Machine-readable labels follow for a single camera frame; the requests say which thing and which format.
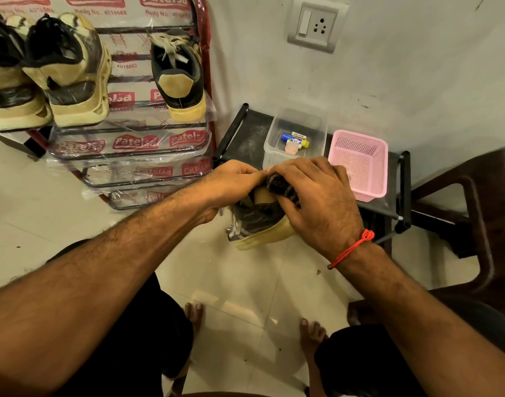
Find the red bracelet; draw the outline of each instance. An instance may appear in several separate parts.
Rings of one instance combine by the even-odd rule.
[[[372,230],[365,230],[363,233],[362,233],[362,237],[359,241],[357,241],[355,244],[353,244],[352,246],[350,246],[346,251],[342,252],[338,257],[337,259],[335,259],[333,261],[332,264],[330,264],[328,266],[328,269],[335,269],[335,266],[337,266],[341,260],[343,260],[346,256],[348,256],[350,253],[352,253],[355,248],[357,248],[357,246],[361,245],[363,242],[365,241],[371,241],[374,239],[376,235],[374,234],[374,232]]]

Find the foot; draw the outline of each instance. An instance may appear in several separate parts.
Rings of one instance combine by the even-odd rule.
[[[194,327],[194,341],[199,334],[201,329],[201,322],[203,321],[203,313],[205,312],[205,307],[203,304],[197,304],[193,306],[188,302],[185,305],[185,315],[190,320],[192,326]]]
[[[304,352],[307,363],[315,363],[315,351],[322,341],[326,340],[328,335],[326,329],[320,326],[320,323],[315,322],[312,326],[306,319],[300,322],[300,346]]]

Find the shoe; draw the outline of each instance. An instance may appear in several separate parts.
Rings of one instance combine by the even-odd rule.
[[[198,121],[206,112],[199,45],[182,29],[149,34],[151,69],[173,120]]]
[[[83,16],[45,14],[28,31],[23,71],[46,93],[58,126],[93,125],[109,114],[111,56]]]
[[[0,130],[41,127],[52,120],[45,95],[20,66],[27,25],[31,22],[16,15],[0,22]]]
[[[295,233],[267,186],[255,188],[249,196],[229,208],[232,225],[226,233],[230,243],[238,250],[282,241]]]

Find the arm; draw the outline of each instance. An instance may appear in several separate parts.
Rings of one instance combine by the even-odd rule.
[[[275,166],[301,208],[280,198],[291,225],[330,262],[359,240],[363,225],[346,170],[324,158]],[[430,396],[505,396],[505,354],[365,242],[337,270],[368,300]]]
[[[44,395],[63,385],[177,243],[265,176],[230,161],[1,288],[0,395]]]

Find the shoe sole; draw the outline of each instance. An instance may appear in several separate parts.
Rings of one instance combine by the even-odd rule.
[[[170,106],[168,106],[168,110],[170,111],[171,119],[179,123],[190,123],[199,121],[204,117],[206,113],[205,92],[203,91],[203,98],[195,106],[188,108],[171,108]]]
[[[82,15],[75,14],[87,28],[96,30],[91,22]],[[102,59],[98,68],[97,84],[93,95],[78,104],[71,106],[57,106],[52,105],[52,112],[54,113],[54,121],[58,126],[81,126],[81,125],[94,125],[102,122],[109,115],[109,97],[107,95],[107,82],[111,75],[113,62],[109,50],[105,47],[100,39],[102,46]]]
[[[43,92],[20,106],[0,108],[0,131],[18,128],[37,128],[52,121],[52,111]]]
[[[271,228],[257,232],[256,234],[250,235],[242,240],[232,241],[231,244],[239,251],[246,251],[260,245],[283,241],[294,234],[295,230],[293,230],[293,227],[289,224],[289,219],[287,216],[284,216]]]

